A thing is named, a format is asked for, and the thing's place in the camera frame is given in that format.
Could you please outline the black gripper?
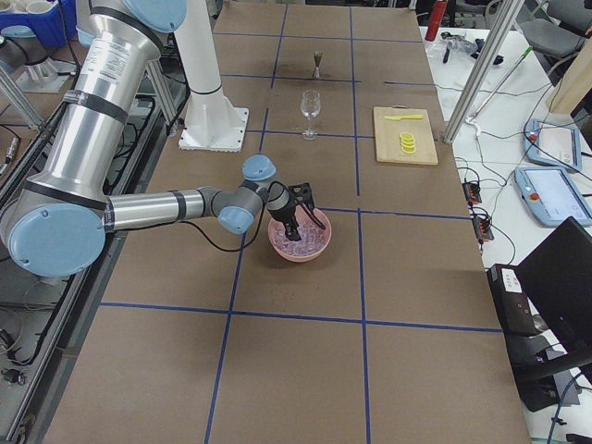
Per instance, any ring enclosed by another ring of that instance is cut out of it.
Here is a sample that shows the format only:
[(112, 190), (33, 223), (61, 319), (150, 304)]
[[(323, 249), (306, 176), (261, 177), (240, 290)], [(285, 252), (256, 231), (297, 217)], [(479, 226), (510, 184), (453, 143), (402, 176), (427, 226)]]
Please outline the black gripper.
[(294, 203), (288, 203), (280, 209), (270, 211), (272, 218), (283, 225), (285, 237), (288, 241), (300, 241), (302, 239), (295, 213), (296, 205)]

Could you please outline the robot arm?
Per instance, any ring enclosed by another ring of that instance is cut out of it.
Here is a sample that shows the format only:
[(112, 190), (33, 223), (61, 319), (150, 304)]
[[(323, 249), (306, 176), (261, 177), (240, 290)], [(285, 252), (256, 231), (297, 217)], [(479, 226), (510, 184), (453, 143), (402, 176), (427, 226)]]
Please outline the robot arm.
[(189, 89), (182, 148), (239, 151), (249, 112), (223, 92), (205, 2), (99, 1), (90, 9), (90, 25), (90, 49), (64, 97), (46, 164), (1, 214), (1, 240), (12, 261), (34, 275), (61, 278), (91, 265), (113, 231), (214, 217), (241, 235), (263, 212), (290, 240), (299, 239), (296, 197), (262, 154), (245, 161), (235, 191), (104, 193), (132, 101), (168, 34), (176, 38)]

